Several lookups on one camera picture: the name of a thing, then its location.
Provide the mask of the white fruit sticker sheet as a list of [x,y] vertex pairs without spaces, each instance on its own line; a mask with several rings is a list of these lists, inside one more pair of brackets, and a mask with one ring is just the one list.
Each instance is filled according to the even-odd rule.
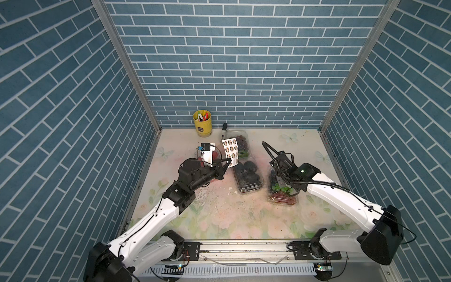
[[231,159],[229,168],[238,164],[238,144],[236,138],[222,140],[222,145],[225,151],[225,157]]

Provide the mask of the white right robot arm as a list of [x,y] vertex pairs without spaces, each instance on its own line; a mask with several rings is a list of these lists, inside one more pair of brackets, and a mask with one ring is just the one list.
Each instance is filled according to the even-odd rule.
[[363,253],[371,260],[388,266],[404,241],[401,212],[394,206],[382,207],[336,184],[318,168],[279,151],[271,156],[271,167],[297,193],[307,192],[331,204],[358,225],[355,230],[319,229],[310,241],[318,259],[335,252]]

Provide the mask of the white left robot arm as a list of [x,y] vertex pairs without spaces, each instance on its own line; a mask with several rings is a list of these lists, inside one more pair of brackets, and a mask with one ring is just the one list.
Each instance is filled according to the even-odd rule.
[[150,243],[165,225],[186,210],[196,198],[196,190],[213,179],[223,180],[232,160],[213,163],[190,158],[178,169],[179,177],[162,194],[158,204],[124,234],[107,244],[99,242],[91,248],[83,280],[86,282],[132,282],[137,276],[166,259],[182,253],[184,238],[175,231],[165,232]]

